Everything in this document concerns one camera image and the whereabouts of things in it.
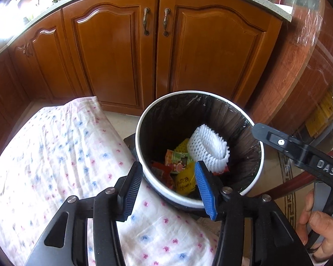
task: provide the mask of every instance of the human hand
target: human hand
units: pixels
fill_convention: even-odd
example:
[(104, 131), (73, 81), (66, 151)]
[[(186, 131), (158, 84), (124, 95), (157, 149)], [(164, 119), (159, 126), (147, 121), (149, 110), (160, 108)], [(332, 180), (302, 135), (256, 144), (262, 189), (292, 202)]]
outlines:
[(312, 212), (313, 200), (313, 190), (311, 190), (306, 195), (306, 205), (302, 210), (296, 232), (305, 245), (308, 241), (306, 224), (309, 222), (312, 230), (325, 238), (321, 244), (315, 244), (312, 247), (313, 249), (318, 248), (313, 254), (315, 260), (322, 262), (328, 260), (333, 255), (333, 218), (320, 211)]
[(248, 258), (246, 258), (246, 257), (242, 258), (242, 266), (249, 266), (249, 263), (250, 263), (250, 261)]

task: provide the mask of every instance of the yellow label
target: yellow label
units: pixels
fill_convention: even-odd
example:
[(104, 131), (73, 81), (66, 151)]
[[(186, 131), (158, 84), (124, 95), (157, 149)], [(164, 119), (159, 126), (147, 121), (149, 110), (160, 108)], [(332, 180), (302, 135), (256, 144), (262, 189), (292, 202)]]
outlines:
[(188, 164), (185, 170), (176, 176), (175, 184), (176, 192), (183, 196), (187, 196), (195, 190), (195, 162)]

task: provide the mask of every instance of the trash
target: trash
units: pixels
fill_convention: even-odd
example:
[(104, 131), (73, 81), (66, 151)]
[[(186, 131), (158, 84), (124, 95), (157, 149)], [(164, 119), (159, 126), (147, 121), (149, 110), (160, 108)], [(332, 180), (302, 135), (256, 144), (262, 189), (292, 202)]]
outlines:
[(178, 174), (185, 170), (187, 164), (193, 162), (189, 153), (174, 152), (171, 150), (166, 151), (165, 165), (172, 168), (172, 174)]
[(229, 147), (215, 131), (205, 124), (197, 127), (187, 143), (187, 152), (194, 161), (204, 161), (215, 175), (228, 172)]
[(196, 188), (195, 162), (189, 163), (185, 170), (175, 177), (176, 192), (187, 196)]
[(187, 143), (190, 139), (186, 138), (183, 142), (181, 142), (175, 149), (174, 152), (186, 153), (187, 152)]
[[(187, 197), (176, 191), (177, 182), (174, 191), (170, 190), (155, 177), (150, 161), (165, 163), (167, 149), (176, 149), (177, 145), (190, 138), (195, 129), (203, 124), (218, 133), (229, 146), (229, 172), (217, 176), (223, 186), (245, 195), (258, 180), (263, 167), (263, 145), (251, 133), (254, 123), (232, 102), (199, 91), (175, 92), (159, 98), (147, 107), (139, 120), (136, 152), (150, 185), (164, 199), (184, 211), (203, 209), (197, 185)], [(177, 164), (180, 161), (183, 166), (187, 166), (181, 157)]]
[(169, 166), (163, 165), (162, 163), (152, 162), (151, 171), (153, 172), (154, 176), (162, 182), (165, 186), (169, 189), (174, 188), (174, 180), (170, 176), (172, 168)]

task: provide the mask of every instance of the floor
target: floor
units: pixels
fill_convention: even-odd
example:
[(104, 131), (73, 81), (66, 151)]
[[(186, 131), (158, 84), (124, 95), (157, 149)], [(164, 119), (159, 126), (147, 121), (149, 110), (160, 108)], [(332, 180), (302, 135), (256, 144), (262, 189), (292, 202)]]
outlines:
[[(29, 120), (38, 110), (43, 107), (52, 106), (51, 104), (43, 102), (34, 102), (27, 107), (19, 121), (16, 123), (8, 142), (17, 133), (17, 131)], [(106, 117), (114, 126), (116, 131), (120, 134), (122, 139), (135, 133), (139, 117), (129, 116), (111, 112), (105, 112)], [(260, 179), (250, 191), (249, 196), (255, 196), (264, 191), (267, 191), (279, 184), (284, 183), (286, 180), (301, 173), (301, 169), (295, 167), (283, 155), (279, 155), (277, 151), (270, 147), (265, 147), (265, 161), (263, 173)], [(276, 200), (280, 209), (284, 212), (290, 223), (295, 227), (299, 214), (304, 207), (304, 197), (308, 191), (313, 188), (313, 185), (304, 187), (294, 194)], [(212, 222), (207, 218), (200, 218), (198, 223), (208, 228), (215, 234), (219, 234), (221, 222)], [(251, 237), (251, 224), (247, 219), (245, 223), (245, 242), (244, 242), (244, 256), (248, 256), (250, 252), (250, 237)]]

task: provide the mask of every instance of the metal drawer pull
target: metal drawer pull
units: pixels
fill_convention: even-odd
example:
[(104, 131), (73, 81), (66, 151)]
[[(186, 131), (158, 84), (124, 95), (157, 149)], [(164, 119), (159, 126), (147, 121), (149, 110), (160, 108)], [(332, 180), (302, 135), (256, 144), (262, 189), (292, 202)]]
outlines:
[(26, 45), (23, 45), (23, 54), (28, 57), (27, 52), (26, 52)]
[(147, 7), (145, 8), (145, 14), (143, 16), (143, 27), (145, 30), (145, 35), (148, 36), (149, 35), (149, 31), (147, 31), (147, 14), (149, 13), (150, 9)]
[(27, 43), (27, 54), (29, 55), (29, 56), (33, 56), (33, 54), (32, 53), (30, 53), (30, 50), (29, 50), (29, 48), (28, 48), (28, 46), (29, 46), (29, 43)]
[(167, 37), (167, 36), (169, 36), (169, 33), (167, 32), (167, 25), (168, 25), (168, 14), (170, 13), (170, 9), (169, 8), (166, 8), (165, 10), (164, 10), (164, 13), (165, 13), (165, 15), (164, 15), (164, 23), (163, 23), (163, 26), (164, 26), (164, 33), (163, 33), (163, 35), (165, 36), (165, 37)]

